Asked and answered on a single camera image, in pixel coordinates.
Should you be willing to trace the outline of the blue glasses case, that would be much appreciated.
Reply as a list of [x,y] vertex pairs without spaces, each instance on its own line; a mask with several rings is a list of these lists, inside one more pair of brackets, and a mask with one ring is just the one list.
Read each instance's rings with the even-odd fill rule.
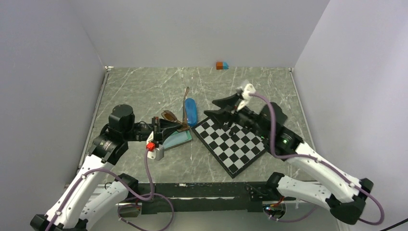
[[187,114],[187,123],[190,127],[194,127],[198,123],[197,106],[192,98],[185,100],[185,109]]

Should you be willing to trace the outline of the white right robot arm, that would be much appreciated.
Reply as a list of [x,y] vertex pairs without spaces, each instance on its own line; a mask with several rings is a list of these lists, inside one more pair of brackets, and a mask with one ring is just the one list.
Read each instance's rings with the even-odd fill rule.
[[244,97],[234,94],[213,101],[218,109],[204,114],[216,126],[239,125],[261,137],[265,149],[281,161],[295,165],[316,180],[298,181],[274,172],[268,178],[265,192],[269,199],[293,197],[323,207],[339,221],[354,225],[361,220],[366,199],[371,198],[373,182],[355,178],[328,162],[299,135],[285,127],[287,116],[274,102],[266,102],[256,113],[246,106]]

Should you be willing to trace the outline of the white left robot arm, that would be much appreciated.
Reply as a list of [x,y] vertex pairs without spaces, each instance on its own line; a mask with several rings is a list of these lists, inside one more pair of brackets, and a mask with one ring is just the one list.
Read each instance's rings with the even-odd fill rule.
[[135,178],[118,176],[111,169],[128,150],[130,141],[145,142],[145,161],[162,159],[164,141],[181,126],[157,116],[151,123],[136,122],[130,105],[115,106],[67,190],[45,214],[35,215],[30,226],[36,231],[86,231],[96,218],[122,200],[150,202],[157,193],[148,165],[145,170],[150,192],[143,195]]

